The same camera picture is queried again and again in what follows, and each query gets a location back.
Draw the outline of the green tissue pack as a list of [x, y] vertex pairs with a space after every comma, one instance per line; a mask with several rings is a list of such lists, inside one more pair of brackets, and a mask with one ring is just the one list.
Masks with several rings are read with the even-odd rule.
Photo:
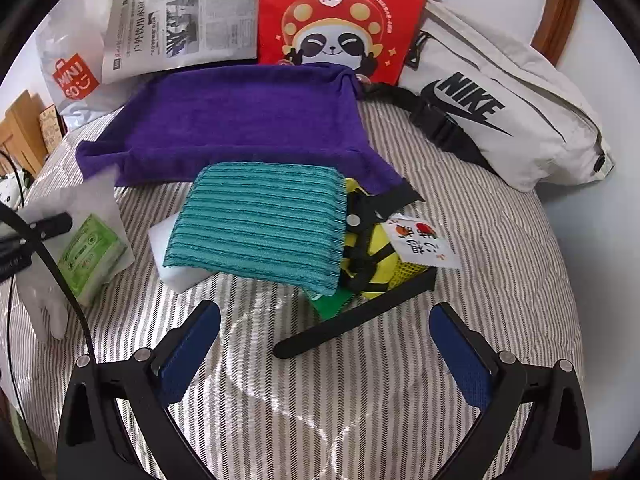
[[125, 243], [106, 223], [95, 214], [88, 215], [58, 259], [58, 268], [78, 304], [92, 304], [125, 250]]

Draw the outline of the white foam sponge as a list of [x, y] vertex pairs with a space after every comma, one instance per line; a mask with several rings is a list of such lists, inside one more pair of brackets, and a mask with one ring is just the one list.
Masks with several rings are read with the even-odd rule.
[[172, 214], [160, 223], [151, 226], [148, 231], [148, 239], [160, 281], [172, 292], [182, 294], [205, 281], [206, 278], [210, 278], [214, 272], [197, 268], [192, 263], [183, 264], [174, 255], [174, 245], [171, 240], [178, 217], [178, 214]]

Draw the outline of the purple towel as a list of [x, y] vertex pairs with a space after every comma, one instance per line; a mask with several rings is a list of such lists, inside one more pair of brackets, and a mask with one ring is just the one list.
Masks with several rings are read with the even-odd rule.
[[94, 141], [76, 148], [86, 178], [119, 169], [118, 184], [189, 182], [216, 162], [333, 167], [372, 194], [402, 177], [363, 127], [360, 82], [332, 64], [232, 65], [157, 77]]

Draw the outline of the newspaper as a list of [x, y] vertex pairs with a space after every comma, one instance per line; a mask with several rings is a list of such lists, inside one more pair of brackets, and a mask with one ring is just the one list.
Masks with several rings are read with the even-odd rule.
[[113, 0], [102, 79], [257, 58], [259, 0]]

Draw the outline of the white Nike waist bag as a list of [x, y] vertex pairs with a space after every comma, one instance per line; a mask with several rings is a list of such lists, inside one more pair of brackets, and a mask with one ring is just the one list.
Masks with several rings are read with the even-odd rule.
[[608, 176], [614, 160], [598, 115], [544, 56], [438, 0], [424, 16], [399, 84], [448, 114], [506, 184], [528, 192]]

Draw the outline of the yellow mini backpack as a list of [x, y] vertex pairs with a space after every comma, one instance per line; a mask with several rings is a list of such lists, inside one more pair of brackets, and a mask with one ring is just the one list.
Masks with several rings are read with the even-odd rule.
[[419, 292], [435, 288], [437, 270], [403, 262], [383, 229], [383, 222], [421, 199], [401, 181], [389, 191], [372, 195], [354, 179], [346, 184], [346, 232], [338, 287], [367, 299], [418, 281]]

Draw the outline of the green wet wipe packet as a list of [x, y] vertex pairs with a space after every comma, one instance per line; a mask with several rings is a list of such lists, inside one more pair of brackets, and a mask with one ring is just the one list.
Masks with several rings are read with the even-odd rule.
[[308, 292], [308, 290], [306, 290], [305, 294], [321, 321], [335, 318], [355, 297], [353, 292], [344, 288], [338, 288], [331, 296], [320, 295], [318, 292]]

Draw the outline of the striped quilt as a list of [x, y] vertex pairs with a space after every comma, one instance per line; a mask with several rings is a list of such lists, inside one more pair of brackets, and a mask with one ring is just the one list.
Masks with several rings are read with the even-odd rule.
[[292, 360], [271, 350], [317, 322], [300, 289], [215, 274], [172, 292], [158, 278], [148, 232], [181, 208], [188, 186], [114, 189], [134, 263], [86, 312], [96, 355], [127, 359], [200, 301], [218, 304], [220, 334], [169, 409], [218, 478], [433, 477], [476, 416], [428, 332], [428, 312], [441, 301], [524, 363], [584, 365], [574, 294], [538, 196], [439, 151], [393, 105], [359, 110], [372, 148], [422, 195], [408, 215], [432, 222], [461, 268], [439, 271], [432, 292]]

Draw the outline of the white Miniso plastic bag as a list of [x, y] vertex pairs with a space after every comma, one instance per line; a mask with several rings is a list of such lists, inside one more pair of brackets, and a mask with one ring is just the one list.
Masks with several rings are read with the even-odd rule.
[[41, 73], [67, 129], [114, 112], [134, 95], [142, 79], [106, 84], [104, 38], [112, 0], [60, 0], [36, 30]]

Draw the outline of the wooden furniture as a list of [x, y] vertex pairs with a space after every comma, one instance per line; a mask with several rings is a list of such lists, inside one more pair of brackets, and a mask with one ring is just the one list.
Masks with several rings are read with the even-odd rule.
[[66, 135], [66, 125], [54, 105], [23, 91], [1, 117], [1, 148], [33, 177]]

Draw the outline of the teal striped cloth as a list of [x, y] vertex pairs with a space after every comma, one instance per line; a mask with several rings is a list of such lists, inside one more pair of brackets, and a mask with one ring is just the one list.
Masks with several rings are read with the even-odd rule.
[[172, 234], [183, 264], [331, 296], [341, 272], [346, 184], [336, 169], [218, 162], [195, 178]]

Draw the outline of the wooden door frame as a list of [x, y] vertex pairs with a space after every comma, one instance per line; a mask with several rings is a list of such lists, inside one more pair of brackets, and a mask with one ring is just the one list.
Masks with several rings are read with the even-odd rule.
[[552, 65], [561, 58], [572, 32], [580, 0], [546, 0], [530, 45]]

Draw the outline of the white glove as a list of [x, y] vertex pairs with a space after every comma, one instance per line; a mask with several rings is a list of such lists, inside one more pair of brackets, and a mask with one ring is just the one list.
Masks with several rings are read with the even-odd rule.
[[[43, 243], [56, 264], [89, 214], [98, 216], [126, 245], [125, 253], [110, 275], [110, 281], [117, 273], [134, 263], [134, 252], [115, 202], [114, 186], [118, 176], [119, 171], [116, 167], [107, 168], [80, 185], [59, 188], [43, 198], [37, 198], [20, 212], [20, 216], [27, 222], [61, 212], [68, 212], [72, 216], [73, 226], [70, 232]], [[17, 274], [16, 286], [18, 298], [28, 312], [38, 339], [45, 341], [49, 336], [63, 339], [70, 304], [39, 257], [32, 258], [32, 265]]]

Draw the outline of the white printed tag card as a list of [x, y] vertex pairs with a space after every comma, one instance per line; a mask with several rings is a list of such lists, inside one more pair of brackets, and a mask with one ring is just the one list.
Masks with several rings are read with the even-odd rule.
[[393, 214], [382, 223], [382, 228], [402, 262], [435, 268], [462, 268], [461, 260], [448, 240], [440, 236], [430, 222]]

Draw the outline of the red panda bag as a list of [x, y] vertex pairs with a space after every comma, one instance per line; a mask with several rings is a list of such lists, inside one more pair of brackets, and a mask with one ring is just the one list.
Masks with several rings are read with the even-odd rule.
[[259, 0], [258, 62], [328, 63], [396, 84], [424, 0]]

